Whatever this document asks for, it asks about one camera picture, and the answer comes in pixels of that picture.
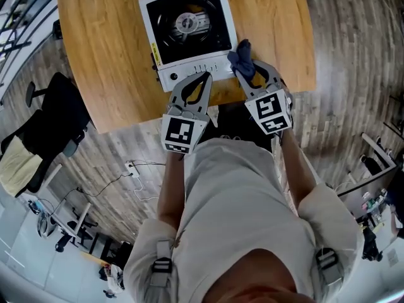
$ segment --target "wooden floor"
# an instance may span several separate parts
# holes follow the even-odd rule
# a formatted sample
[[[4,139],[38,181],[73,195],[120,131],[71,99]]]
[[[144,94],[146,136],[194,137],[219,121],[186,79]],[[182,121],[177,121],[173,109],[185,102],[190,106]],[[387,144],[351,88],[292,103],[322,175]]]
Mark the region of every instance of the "wooden floor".
[[[383,126],[398,108],[389,95],[403,89],[404,46],[398,23],[400,0],[307,0],[316,50],[317,90],[295,95],[295,133],[320,177],[333,187],[347,181],[347,172],[360,179],[365,170],[359,161],[371,153],[360,134],[382,136],[385,147],[397,152],[402,140]],[[32,80],[45,88],[60,71],[71,76],[61,41],[48,40],[20,71],[4,97],[0,113],[0,138],[21,126],[39,106],[25,105],[25,91]],[[62,198],[79,186],[97,194],[109,181],[125,173],[124,163],[136,160],[165,162],[159,142],[160,121],[151,121],[107,134],[90,127],[77,153],[57,157],[64,168],[50,188]],[[283,170],[282,154],[275,157]],[[158,196],[163,166],[139,165],[141,198]],[[286,186],[283,175],[283,186]],[[147,216],[153,215],[157,199],[140,201],[137,180],[123,177],[99,197],[88,198],[90,214],[102,230],[117,240],[134,240]],[[71,193],[68,202],[81,208],[86,199]]]

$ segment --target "chair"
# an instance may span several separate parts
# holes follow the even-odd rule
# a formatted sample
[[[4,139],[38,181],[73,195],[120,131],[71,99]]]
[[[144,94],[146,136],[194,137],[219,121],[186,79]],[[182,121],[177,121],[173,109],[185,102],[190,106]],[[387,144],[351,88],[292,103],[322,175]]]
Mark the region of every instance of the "chair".
[[[76,216],[77,220],[80,219],[80,216],[76,213],[76,208],[73,208],[73,213]],[[83,224],[82,227],[80,227],[77,236],[81,239],[79,244],[81,246],[83,246],[84,248],[87,249],[86,246],[84,246],[84,240],[93,240],[93,237],[86,231],[86,228],[83,227],[83,225],[86,225],[87,227],[91,228],[91,227],[98,227],[98,223],[90,223],[88,221],[86,221],[85,219],[88,217],[88,213],[86,214],[84,220],[83,220]],[[72,228],[73,230],[77,227],[77,222],[75,221],[69,221],[68,222],[68,226],[70,228]],[[69,240],[72,238],[71,235],[69,235],[67,232],[65,232],[64,230],[62,231],[63,236],[60,238],[60,240],[56,243],[55,245],[55,250],[59,253],[63,253],[64,248],[66,247],[66,245],[68,244]],[[78,247],[75,243],[76,238],[73,238],[71,243]]]
[[[27,105],[30,107],[32,99],[39,95],[45,95],[42,108],[36,110],[22,127],[7,136],[0,146],[4,154],[13,137],[17,136],[28,151],[42,158],[35,175],[17,196],[25,190],[32,193],[39,191],[55,157],[62,152],[67,157],[73,155],[90,121],[78,89],[63,74],[56,73],[48,88],[40,91],[35,91],[35,85],[31,82],[27,89]]]

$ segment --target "desk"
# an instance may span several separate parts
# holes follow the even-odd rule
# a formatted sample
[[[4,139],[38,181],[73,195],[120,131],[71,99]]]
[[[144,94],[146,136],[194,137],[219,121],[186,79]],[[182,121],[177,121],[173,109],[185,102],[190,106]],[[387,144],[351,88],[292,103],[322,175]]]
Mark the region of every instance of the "desk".
[[[338,192],[341,201],[344,202],[348,210],[353,213],[356,219],[367,214],[367,210],[364,210],[362,205],[367,202],[368,199],[365,201],[363,195],[366,192],[369,192],[373,198],[376,198],[381,189],[387,189],[398,170],[394,161],[387,156],[384,150],[381,149],[368,135],[362,133],[361,137],[374,149],[375,152],[378,152],[379,155],[384,158],[389,167],[358,184],[354,184],[346,191]]]
[[[274,65],[291,92],[315,90],[316,65],[306,0],[229,0],[239,40]],[[138,0],[58,0],[64,45],[99,133],[156,119],[166,111],[152,70]],[[236,79],[214,82],[210,105],[244,100]]]
[[[23,193],[21,195],[22,198],[24,198],[26,201],[31,200],[33,202],[38,201],[42,207],[45,209],[45,211],[49,214],[52,215],[52,219],[55,220],[55,222],[62,228],[68,235],[71,235],[73,238],[76,238],[78,236],[78,232],[80,230],[81,225],[83,224],[83,221],[86,217],[86,214],[88,213],[88,210],[91,207],[91,203],[87,203],[85,206],[85,209],[83,213],[80,215],[79,220],[77,221],[77,226],[75,229],[72,229],[71,227],[68,226],[68,223],[64,221],[64,219],[60,218],[59,213],[61,212],[66,199],[63,199],[63,203],[54,211],[52,208],[50,208],[47,204],[46,201],[43,201],[38,197],[38,194],[32,194],[32,193]]]

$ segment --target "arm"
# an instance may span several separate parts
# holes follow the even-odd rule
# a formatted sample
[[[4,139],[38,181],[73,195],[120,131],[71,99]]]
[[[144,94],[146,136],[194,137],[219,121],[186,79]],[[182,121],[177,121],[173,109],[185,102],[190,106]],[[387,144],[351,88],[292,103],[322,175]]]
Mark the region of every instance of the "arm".
[[[169,241],[172,248],[185,204],[182,154],[169,152],[157,204],[157,220],[146,219],[124,269],[124,284],[135,302],[170,302],[170,286],[152,286],[152,265],[158,259],[157,244]]]
[[[157,218],[176,230],[185,205],[183,154],[169,152],[157,205]]]
[[[398,232],[400,230],[399,228],[397,228],[396,225],[396,208],[393,205],[391,205],[390,210],[391,210],[391,233],[393,234],[394,237],[397,237]]]
[[[298,208],[300,202],[316,187],[316,180],[303,157],[292,129],[283,131],[282,153],[290,192]]]
[[[364,247],[363,233],[334,190],[324,183],[316,185],[291,129],[283,132],[282,153],[297,212],[301,219],[310,224],[317,249],[329,247],[338,255],[343,280],[334,285],[332,290],[329,288],[321,294],[324,301],[328,301],[343,283],[348,282],[353,270],[359,265]]]

